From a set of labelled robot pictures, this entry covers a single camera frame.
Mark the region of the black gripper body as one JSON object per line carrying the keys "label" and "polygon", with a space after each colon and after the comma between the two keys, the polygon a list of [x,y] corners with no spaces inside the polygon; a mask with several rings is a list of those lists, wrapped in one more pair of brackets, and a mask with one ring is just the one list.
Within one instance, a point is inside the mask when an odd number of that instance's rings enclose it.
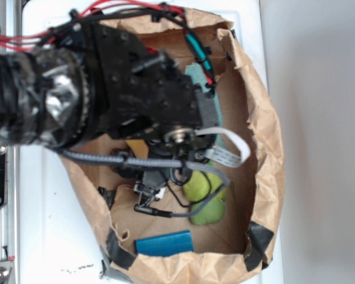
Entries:
{"label": "black gripper body", "polygon": [[165,51],[150,53],[134,34],[98,23],[84,22],[73,39],[91,103],[83,141],[142,139],[164,155],[214,145],[202,134],[218,122],[214,97]]}

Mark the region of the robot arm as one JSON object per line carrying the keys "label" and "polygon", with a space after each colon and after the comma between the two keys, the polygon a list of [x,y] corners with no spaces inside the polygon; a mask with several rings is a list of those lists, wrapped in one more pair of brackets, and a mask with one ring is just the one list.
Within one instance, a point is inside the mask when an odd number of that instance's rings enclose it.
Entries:
{"label": "robot arm", "polygon": [[53,47],[0,54],[0,142],[80,147],[101,135],[141,139],[162,155],[205,150],[213,96],[165,52],[98,23],[57,30]]}

